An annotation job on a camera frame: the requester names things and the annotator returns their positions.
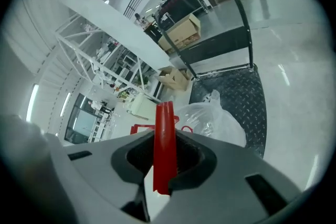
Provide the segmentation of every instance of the plastic bag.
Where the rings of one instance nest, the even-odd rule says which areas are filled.
[[[193,103],[175,112],[180,121],[176,128],[187,125],[196,134],[245,147],[246,135],[236,119],[220,104],[219,92],[214,90],[208,103]]]

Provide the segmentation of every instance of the ceiling light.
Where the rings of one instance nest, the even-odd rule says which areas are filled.
[[[34,101],[35,101],[35,98],[36,98],[36,95],[37,95],[37,90],[38,90],[38,85],[35,84],[34,87],[33,87],[33,91],[31,93],[32,95],[30,96],[30,100],[29,100],[26,121],[30,121],[31,112],[33,111],[33,105],[34,105]]]
[[[75,118],[75,122],[73,123],[74,125],[72,126],[72,129],[75,129],[77,118]]]
[[[68,101],[69,101],[70,95],[71,95],[71,93],[68,92],[68,95],[67,95],[67,97],[65,98],[64,104],[63,104],[63,106],[62,106],[61,114],[59,115],[60,117],[62,117],[62,116],[64,115],[64,110],[65,110],[65,107],[67,106],[67,103],[68,103]]]
[[[79,107],[80,109],[81,109],[82,106],[84,105],[85,99],[86,99],[86,96],[84,96],[83,101],[82,101],[82,103],[80,104],[80,107]]]

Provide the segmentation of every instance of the black slot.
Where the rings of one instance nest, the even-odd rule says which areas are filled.
[[[81,158],[84,158],[90,155],[92,155],[92,153],[89,151],[80,151],[80,152],[68,154],[68,157],[71,161],[74,161],[76,159],[81,159]]]
[[[248,176],[245,179],[270,216],[287,205],[286,201],[261,175]]]

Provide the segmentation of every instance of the black frame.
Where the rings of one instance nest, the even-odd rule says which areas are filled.
[[[253,48],[252,48],[252,37],[251,37],[251,31],[250,31],[250,26],[248,24],[248,20],[247,20],[247,16],[243,7],[243,4],[240,0],[234,0],[239,13],[242,17],[243,20],[243,26],[246,29],[246,36],[247,36],[247,40],[248,40],[248,55],[249,55],[249,67],[252,69],[254,67],[253,64]],[[185,58],[181,55],[180,50],[175,46],[174,42],[170,39],[170,37],[168,36],[167,32],[162,28],[161,25],[161,18],[163,16],[163,14],[165,14],[165,9],[160,9],[155,13],[154,19],[156,20],[156,23],[158,24],[158,28],[161,31],[162,35],[165,37],[165,39],[168,41],[169,45],[172,46],[172,48],[176,51],[177,55],[180,57],[180,59],[184,62],[184,64],[187,66],[187,68],[190,70],[190,72],[193,74],[195,79],[198,79],[198,75],[196,74],[196,72],[194,71],[194,69],[190,66],[190,64],[185,60]]]

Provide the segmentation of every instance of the diamond plate floor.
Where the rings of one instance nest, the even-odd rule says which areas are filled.
[[[265,96],[258,69],[248,68],[203,76],[194,81],[190,103],[202,102],[208,91],[217,90],[220,104],[240,123],[246,133],[246,147],[264,156],[267,134]]]

